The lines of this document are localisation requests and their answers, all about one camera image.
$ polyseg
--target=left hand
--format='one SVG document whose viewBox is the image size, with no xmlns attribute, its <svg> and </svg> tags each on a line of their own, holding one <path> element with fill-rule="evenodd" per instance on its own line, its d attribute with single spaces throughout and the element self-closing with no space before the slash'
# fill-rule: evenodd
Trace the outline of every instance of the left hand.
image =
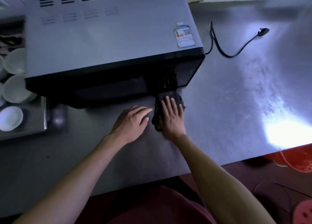
<svg viewBox="0 0 312 224">
<path fill-rule="evenodd" d="M 144 131 L 149 118 L 145 117 L 152 108 L 133 106 L 130 109 L 125 109 L 118 117 L 113 129 L 110 133 L 117 138 L 122 145 L 135 141 Z"/>
</svg>

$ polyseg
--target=hand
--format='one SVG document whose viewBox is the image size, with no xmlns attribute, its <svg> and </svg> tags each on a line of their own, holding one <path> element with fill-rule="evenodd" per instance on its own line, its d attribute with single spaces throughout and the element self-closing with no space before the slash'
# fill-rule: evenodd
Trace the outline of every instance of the hand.
<svg viewBox="0 0 312 224">
<path fill-rule="evenodd" d="M 149 118 L 142 119 L 150 111 L 152 111 L 151 108 L 139 106 L 125 109 L 118 117 L 110 135 L 117 138 L 122 146 L 135 141 L 146 128 Z"/>
<path fill-rule="evenodd" d="M 183 108 L 182 105 L 177 104 L 173 98 L 169 99 L 168 96 L 165 98 L 166 103 L 162 100 L 161 104 L 163 107 L 163 119 L 159 116 L 159 123 L 163 130 L 165 137 L 172 142 L 186 134 L 184 122 L 183 122 Z"/>
</svg>

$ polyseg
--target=plug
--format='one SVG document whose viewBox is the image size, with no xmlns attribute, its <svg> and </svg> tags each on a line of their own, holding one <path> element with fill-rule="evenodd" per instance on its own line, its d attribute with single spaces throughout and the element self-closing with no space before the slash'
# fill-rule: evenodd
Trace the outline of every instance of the plug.
<svg viewBox="0 0 312 224">
<path fill-rule="evenodd" d="M 270 31 L 270 29 L 268 28 L 260 28 L 260 31 L 258 31 L 257 36 L 261 37 L 266 35 L 268 32 Z"/>
</svg>

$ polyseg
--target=metal tray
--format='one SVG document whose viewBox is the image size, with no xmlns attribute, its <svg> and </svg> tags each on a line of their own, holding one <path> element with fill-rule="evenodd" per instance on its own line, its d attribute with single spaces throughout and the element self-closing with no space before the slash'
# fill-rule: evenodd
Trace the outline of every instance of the metal tray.
<svg viewBox="0 0 312 224">
<path fill-rule="evenodd" d="M 17 106 L 22 109 L 23 122 L 14 130 L 4 132 L 0 131 L 0 140 L 21 137 L 40 133 L 46 130 L 46 101 L 45 97 L 38 96 L 33 101 L 25 104 L 6 103 L 0 107 L 0 111 L 8 106 Z"/>
</svg>

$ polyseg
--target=qr code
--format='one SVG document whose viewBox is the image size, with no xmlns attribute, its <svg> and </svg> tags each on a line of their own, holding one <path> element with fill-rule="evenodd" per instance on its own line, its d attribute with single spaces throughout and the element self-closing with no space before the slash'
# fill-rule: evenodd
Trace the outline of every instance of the qr code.
<svg viewBox="0 0 312 224">
<path fill-rule="evenodd" d="M 183 32 L 184 32 L 184 35 L 188 35 L 188 34 L 191 34 L 191 31 L 190 31 L 190 29 L 184 29 L 184 30 L 183 30 Z"/>
</svg>

